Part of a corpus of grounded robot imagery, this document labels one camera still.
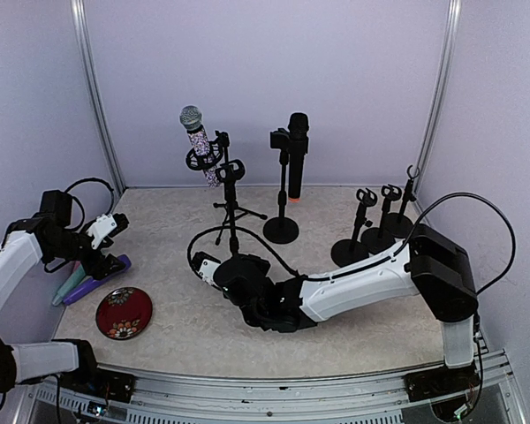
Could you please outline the purple-head microphone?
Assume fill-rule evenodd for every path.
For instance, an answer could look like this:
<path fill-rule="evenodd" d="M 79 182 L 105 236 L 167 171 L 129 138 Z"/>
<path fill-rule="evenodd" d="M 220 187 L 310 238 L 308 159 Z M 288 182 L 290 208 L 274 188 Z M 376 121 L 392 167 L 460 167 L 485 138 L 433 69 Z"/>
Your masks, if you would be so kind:
<path fill-rule="evenodd" d="M 86 278 L 82 283 L 77 285 L 75 288 L 71 289 L 67 294 L 62 297 L 63 304 L 69 306 L 79 301 L 80 299 L 84 298 L 100 286 L 108 283 L 109 280 L 113 279 L 115 276 L 126 272 L 132 266 L 129 257 L 126 254 L 118 256 L 118 259 L 124 263 L 124 267 L 122 269 L 110 274 L 109 276 L 106 276 L 102 280 L 96 280 L 92 277 Z"/>

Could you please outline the black stand of orange microphone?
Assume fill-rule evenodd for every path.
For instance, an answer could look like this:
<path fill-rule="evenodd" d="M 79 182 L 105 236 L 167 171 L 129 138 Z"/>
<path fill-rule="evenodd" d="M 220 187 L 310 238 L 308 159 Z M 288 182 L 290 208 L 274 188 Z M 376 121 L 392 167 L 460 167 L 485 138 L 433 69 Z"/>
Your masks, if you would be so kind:
<path fill-rule="evenodd" d="M 401 204 L 398 212 L 391 212 L 387 215 L 385 229 L 395 238 L 404 239 L 413 227 L 413 221 L 405 215 L 406 207 L 410 202 L 416 201 L 413 186 L 415 179 L 420 175 L 420 169 L 416 168 L 414 172 L 411 164 L 407 170 L 408 179 L 402 195 Z"/>

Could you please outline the black stand of teal microphone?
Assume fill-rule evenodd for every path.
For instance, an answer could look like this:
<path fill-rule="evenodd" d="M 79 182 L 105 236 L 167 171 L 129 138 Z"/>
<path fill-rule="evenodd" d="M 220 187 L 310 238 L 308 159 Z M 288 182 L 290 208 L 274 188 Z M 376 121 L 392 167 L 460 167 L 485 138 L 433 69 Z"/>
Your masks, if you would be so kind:
<path fill-rule="evenodd" d="M 372 222 L 367 219 L 367 210 L 377 203 L 377 195 L 369 188 L 358 189 L 356 198 L 359 202 L 353 224 L 352 236 L 338 240 L 330 250 L 331 260 L 340 268 L 363 261 L 369 256 L 367 247 L 359 242 L 360 230 L 363 226 L 370 227 Z"/>

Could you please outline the black stand of purple microphone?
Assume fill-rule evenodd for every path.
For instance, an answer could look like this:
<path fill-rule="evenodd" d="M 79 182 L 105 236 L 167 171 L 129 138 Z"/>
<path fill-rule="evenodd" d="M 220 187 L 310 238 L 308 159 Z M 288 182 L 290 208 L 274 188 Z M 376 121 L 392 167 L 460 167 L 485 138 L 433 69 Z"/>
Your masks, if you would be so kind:
<path fill-rule="evenodd" d="M 223 184 L 224 199 L 227 211 L 228 228 L 230 230 L 229 248 L 233 257 L 239 254 L 239 239 L 236 231 L 236 183 L 245 176 L 245 166 L 239 159 L 225 161 L 218 168 L 216 175 Z"/>

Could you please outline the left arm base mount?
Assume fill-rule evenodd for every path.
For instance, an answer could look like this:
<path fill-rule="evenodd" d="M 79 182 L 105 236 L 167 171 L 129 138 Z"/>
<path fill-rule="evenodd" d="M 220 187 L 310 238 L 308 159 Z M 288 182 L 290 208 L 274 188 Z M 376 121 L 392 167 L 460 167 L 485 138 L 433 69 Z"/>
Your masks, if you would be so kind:
<path fill-rule="evenodd" d="M 61 374 L 61 386 L 80 394 L 129 404 L 136 378 L 127 373 L 99 368 L 87 380 L 75 372 Z"/>

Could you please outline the teal microphone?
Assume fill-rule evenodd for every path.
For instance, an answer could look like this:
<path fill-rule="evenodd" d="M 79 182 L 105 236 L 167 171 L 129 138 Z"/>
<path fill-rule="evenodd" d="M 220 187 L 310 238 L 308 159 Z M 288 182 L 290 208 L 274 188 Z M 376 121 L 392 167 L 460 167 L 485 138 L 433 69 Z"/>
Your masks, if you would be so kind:
<path fill-rule="evenodd" d="M 72 292 L 79 287 L 85 280 L 87 276 L 82 267 L 78 267 L 72 274 L 65 280 L 65 282 L 58 288 L 56 294 L 53 297 L 51 304 L 54 307 L 64 304 L 66 306 L 71 305 L 76 302 L 75 297 L 72 295 Z"/>

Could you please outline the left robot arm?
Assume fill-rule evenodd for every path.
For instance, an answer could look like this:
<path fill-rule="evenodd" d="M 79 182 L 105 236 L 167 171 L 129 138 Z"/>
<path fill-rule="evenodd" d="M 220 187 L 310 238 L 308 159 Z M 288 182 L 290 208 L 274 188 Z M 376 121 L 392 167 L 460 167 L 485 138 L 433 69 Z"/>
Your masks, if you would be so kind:
<path fill-rule="evenodd" d="M 0 311 L 26 274 L 38 263 L 79 262 L 86 275 L 102 281 L 122 272 L 127 262 L 103 250 L 129 221 L 121 213 L 98 216 L 82 230 L 71 228 L 75 199 L 66 191 L 46 191 L 40 209 L 30 218 L 10 223 L 0 244 Z M 106 374 L 86 340 L 6 344 L 0 337 L 0 393 L 20 384 L 63 375 L 95 393 Z"/>

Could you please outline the glitter silver-head microphone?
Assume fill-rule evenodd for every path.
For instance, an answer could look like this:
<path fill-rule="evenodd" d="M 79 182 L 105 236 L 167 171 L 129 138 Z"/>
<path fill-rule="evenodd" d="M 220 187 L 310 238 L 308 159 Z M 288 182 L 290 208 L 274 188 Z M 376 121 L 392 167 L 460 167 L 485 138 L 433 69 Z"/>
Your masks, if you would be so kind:
<path fill-rule="evenodd" d="M 185 159 L 186 166 L 190 170 L 202 171 L 209 187 L 220 186 L 216 175 L 218 159 L 213 145 L 208 140 L 201 111 L 193 105 L 185 106 L 179 114 L 179 121 L 184 126 L 191 144 Z"/>

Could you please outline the black stand of pink microphone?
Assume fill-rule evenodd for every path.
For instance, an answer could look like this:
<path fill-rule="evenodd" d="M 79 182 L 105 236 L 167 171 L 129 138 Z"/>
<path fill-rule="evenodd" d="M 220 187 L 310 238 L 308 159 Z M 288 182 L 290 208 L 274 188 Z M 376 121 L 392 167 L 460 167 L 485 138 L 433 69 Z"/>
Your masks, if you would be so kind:
<path fill-rule="evenodd" d="M 383 202 L 379 226 L 365 230 L 360 239 L 370 254 L 378 254 L 395 244 L 395 238 L 386 229 L 386 221 L 391 204 L 401 198 L 402 189 L 396 185 L 384 185 L 381 189 L 381 195 Z"/>

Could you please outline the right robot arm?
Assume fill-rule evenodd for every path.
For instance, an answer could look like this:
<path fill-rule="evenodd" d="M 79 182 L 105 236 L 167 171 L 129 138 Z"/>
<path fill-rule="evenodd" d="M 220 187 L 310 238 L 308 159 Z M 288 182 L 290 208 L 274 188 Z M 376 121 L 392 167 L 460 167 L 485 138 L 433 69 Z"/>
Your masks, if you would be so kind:
<path fill-rule="evenodd" d="M 436 387 L 454 391 L 474 362 L 477 292 L 468 254 L 438 231 L 420 223 L 406 240 L 330 272 L 300 274 L 274 283 L 269 261 L 234 251 L 226 261 L 186 251 L 193 273 L 220 291 L 245 323 L 265 331 L 292 333 L 348 311 L 387 299 L 420 295 L 440 322 L 444 365 Z"/>

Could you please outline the black microphone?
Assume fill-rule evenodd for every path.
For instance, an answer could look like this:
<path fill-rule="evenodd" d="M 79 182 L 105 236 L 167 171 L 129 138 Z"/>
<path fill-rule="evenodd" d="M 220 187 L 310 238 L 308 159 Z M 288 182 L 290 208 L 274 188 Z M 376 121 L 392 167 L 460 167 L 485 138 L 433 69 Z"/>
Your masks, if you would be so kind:
<path fill-rule="evenodd" d="M 303 112 L 295 112 L 290 116 L 289 124 L 289 184 L 288 198 L 299 201 L 301 195 L 305 156 L 309 146 L 308 116 Z"/>

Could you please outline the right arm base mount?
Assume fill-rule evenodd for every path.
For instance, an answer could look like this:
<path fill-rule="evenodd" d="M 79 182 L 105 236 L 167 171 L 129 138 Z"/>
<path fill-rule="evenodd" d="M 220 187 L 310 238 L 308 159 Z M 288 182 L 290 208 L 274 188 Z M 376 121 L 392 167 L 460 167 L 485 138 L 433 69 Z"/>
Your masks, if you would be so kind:
<path fill-rule="evenodd" d="M 403 380 L 410 402 L 450 395 L 477 387 L 481 383 L 474 366 L 455 369 L 442 366 L 409 373 Z"/>

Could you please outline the black tripod stand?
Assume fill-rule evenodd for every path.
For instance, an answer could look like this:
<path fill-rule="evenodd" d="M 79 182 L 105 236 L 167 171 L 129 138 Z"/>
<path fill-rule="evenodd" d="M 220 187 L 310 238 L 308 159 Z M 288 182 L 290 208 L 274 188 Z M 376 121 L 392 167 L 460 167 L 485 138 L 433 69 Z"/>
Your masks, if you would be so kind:
<path fill-rule="evenodd" d="M 216 138 L 203 146 L 202 135 L 206 134 L 200 129 L 189 135 L 192 148 L 185 158 L 186 166 L 190 170 L 202 171 L 211 187 L 222 186 L 224 202 L 214 203 L 214 208 L 223 208 L 225 216 L 222 221 L 216 245 L 219 246 L 223 232 L 228 225 L 235 224 L 244 216 L 256 216 L 266 220 L 267 215 L 239 206 L 236 192 L 236 183 L 246 174 L 245 165 L 239 159 L 230 159 L 229 147 L 231 145 L 227 132 L 215 131 Z"/>

